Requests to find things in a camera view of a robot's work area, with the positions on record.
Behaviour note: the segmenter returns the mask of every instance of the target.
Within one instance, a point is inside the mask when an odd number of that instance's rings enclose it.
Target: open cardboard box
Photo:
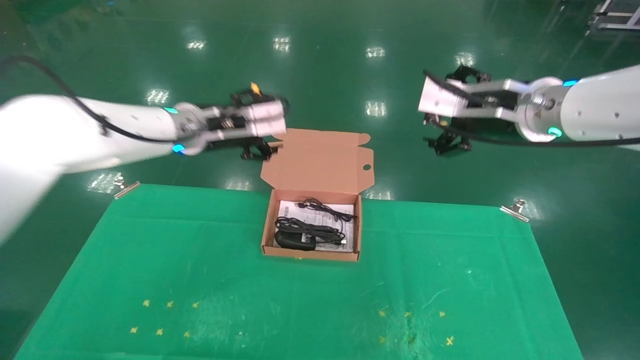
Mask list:
[[[262,253],[292,258],[358,261],[362,244],[360,192],[375,182],[373,150],[360,147],[368,134],[288,129],[277,135],[278,152],[262,164],[261,178],[273,186],[262,233]],[[302,251],[273,245],[280,201],[315,197],[323,204],[353,204],[356,216],[353,252]]]

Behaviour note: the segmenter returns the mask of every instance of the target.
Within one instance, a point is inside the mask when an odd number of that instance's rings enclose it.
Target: box flap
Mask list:
[[[288,129],[262,164],[261,178],[276,189],[357,194],[374,184],[368,134]]]

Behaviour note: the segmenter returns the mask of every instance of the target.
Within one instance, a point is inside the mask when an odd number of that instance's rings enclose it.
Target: green floor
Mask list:
[[[583,37],[595,3],[559,12],[553,0],[0,0],[0,55],[32,54],[82,96],[134,104],[154,88],[170,91],[168,103],[224,102],[255,81],[289,98],[290,127],[371,135],[368,198],[499,206],[523,197],[584,357],[637,359],[640,211],[629,193],[640,153],[478,143],[441,159],[422,142],[435,131],[416,110],[425,68],[444,75],[472,62],[494,78],[530,80],[640,63],[636,34]],[[206,44],[188,49],[193,41]],[[56,91],[25,68],[4,79],[0,99]],[[233,149],[117,170],[143,183],[269,189],[260,164]],[[64,177],[0,249],[0,358],[15,351],[109,204],[85,190],[98,173]]]

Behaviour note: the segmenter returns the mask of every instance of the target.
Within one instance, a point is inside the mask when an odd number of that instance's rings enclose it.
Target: green cloth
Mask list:
[[[530,227],[497,208],[365,200],[342,263],[262,255],[267,203],[114,201],[16,359],[581,359]]]

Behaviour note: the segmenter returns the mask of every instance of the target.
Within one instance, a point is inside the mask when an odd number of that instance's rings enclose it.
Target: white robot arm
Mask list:
[[[196,155],[219,140],[286,132],[284,99],[254,86],[231,106],[173,108],[27,95],[0,107],[0,245],[62,174],[109,168],[174,151]],[[80,101],[112,129],[78,106]]]
[[[539,147],[622,146],[640,150],[640,65],[581,79],[541,78],[530,83],[513,79],[490,81],[488,75],[460,67],[443,82],[425,72],[419,111],[425,123],[444,134],[430,140],[438,155],[470,151],[469,140],[487,141],[470,134],[464,123],[481,127],[490,119],[512,123],[527,142],[505,145]],[[473,76],[477,83],[467,84]],[[451,125],[440,117],[452,118]],[[576,142],[551,142],[567,135]]]

